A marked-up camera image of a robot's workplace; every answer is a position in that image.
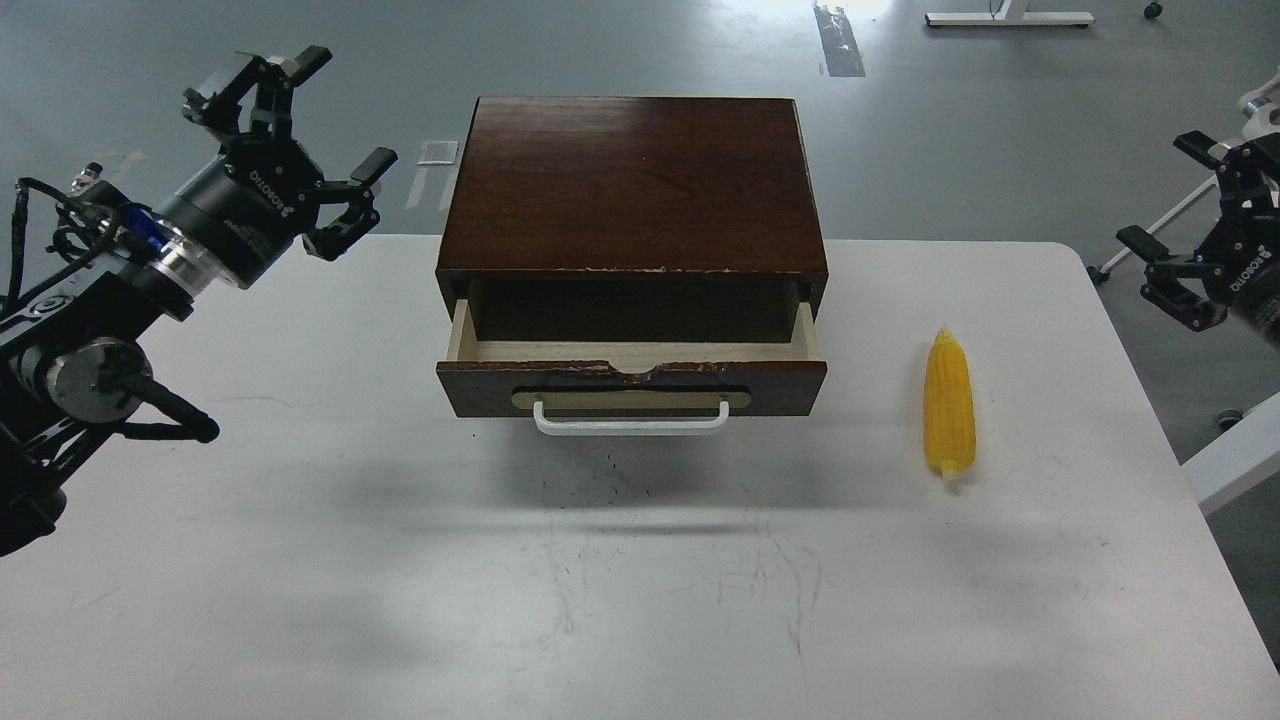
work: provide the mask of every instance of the gray floor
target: gray floor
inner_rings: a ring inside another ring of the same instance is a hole
[[[1238,135],[1235,99],[1280,61],[1277,3],[1170,0],[1149,22],[1144,0],[1044,0],[1034,9],[1091,10],[1097,24],[923,23],[982,5],[846,0],[867,72],[850,78],[827,74],[806,0],[0,1],[0,174],[63,184],[97,159],[159,202],[214,152],[178,114],[180,90],[230,50],[317,44],[335,59],[298,92],[296,135],[330,176],[374,145],[399,151],[379,232],[440,232],[448,172],[431,170],[406,208],[413,160],[424,140],[465,140],[477,95],[767,95],[797,101],[827,237],[1053,241],[1096,264],[1117,228],[1148,224],[1203,178],[1174,136]],[[1166,242],[1198,243],[1213,210]],[[1185,460],[1216,436],[1219,410],[1280,389],[1280,363],[1234,323],[1184,331],[1139,284],[1140,269],[1121,266],[1101,295]],[[1211,527],[1280,657],[1277,510],[1272,479]]]

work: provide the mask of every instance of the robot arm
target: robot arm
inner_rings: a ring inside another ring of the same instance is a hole
[[[20,178],[13,266],[0,309],[0,555],[54,530],[70,475],[111,436],[210,442],[218,424],[151,375],[137,338],[178,320],[215,278],[247,288],[302,237],[334,260],[378,224],[375,184],[396,152],[375,149],[344,181],[326,181],[293,137],[293,90],[332,54],[246,55],[186,91],[183,115],[218,155],[156,210],[131,201],[90,165],[70,192]],[[256,88],[247,129],[241,100]],[[49,250],[68,265],[22,292],[31,191],[56,206]],[[347,204],[324,228],[319,209]],[[128,418],[148,404],[174,424]]]

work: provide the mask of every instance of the robotiq logo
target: robotiq logo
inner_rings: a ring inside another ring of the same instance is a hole
[[[274,190],[271,190],[271,186],[266,184],[266,181],[262,179],[262,176],[257,174],[257,170],[250,170],[248,179],[253,181],[253,184],[257,186],[257,190],[262,192],[262,197],[266,197],[266,200],[275,208],[275,210],[280,214],[282,218],[289,217],[289,213],[293,211],[293,208],[285,205],[284,200],[280,200],[280,196],[276,195]]]
[[[1260,245],[1258,256],[1244,266],[1244,272],[1240,273],[1240,277],[1235,278],[1235,282],[1231,283],[1231,292],[1240,292],[1240,288],[1244,287],[1244,283],[1249,282],[1249,278],[1253,277],[1253,273],[1257,273],[1258,268],[1261,268],[1270,259],[1271,259],[1271,251],[1267,250],[1267,246]]]

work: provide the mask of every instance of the white metal frame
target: white metal frame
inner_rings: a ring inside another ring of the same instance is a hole
[[[1187,484],[1208,515],[1280,471],[1280,393],[1183,462]]]
[[[995,13],[925,13],[929,27],[955,26],[1080,26],[1093,24],[1093,13],[1028,13],[1030,0],[1001,0]]]

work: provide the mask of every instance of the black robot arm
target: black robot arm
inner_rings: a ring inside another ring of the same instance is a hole
[[[1213,170],[1221,218],[1190,256],[1178,256],[1138,225],[1116,238],[1147,263],[1142,295],[1193,331],[1226,319],[1228,310],[1280,345],[1280,210],[1272,188],[1280,182],[1280,133],[1238,145],[1222,156],[1202,132],[1179,136],[1174,146]],[[1199,281],[1204,295],[1180,281]]]
[[[210,282],[250,287],[294,237],[326,260],[378,224],[378,178],[396,161],[375,149],[349,179],[326,181],[293,137],[293,90],[330,58],[242,56],[186,91],[183,115],[219,151],[155,210],[99,178],[91,164],[61,192],[17,183],[13,265],[0,309],[0,555],[54,530],[63,484],[111,436],[218,437],[218,424],[152,378],[137,338],[161,315],[178,320]],[[248,128],[241,100],[256,88]],[[59,222],[47,250],[67,266],[22,292],[31,192],[49,196]],[[324,228],[325,204],[347,209]],[[147,404],[172,424],[131,423]]]

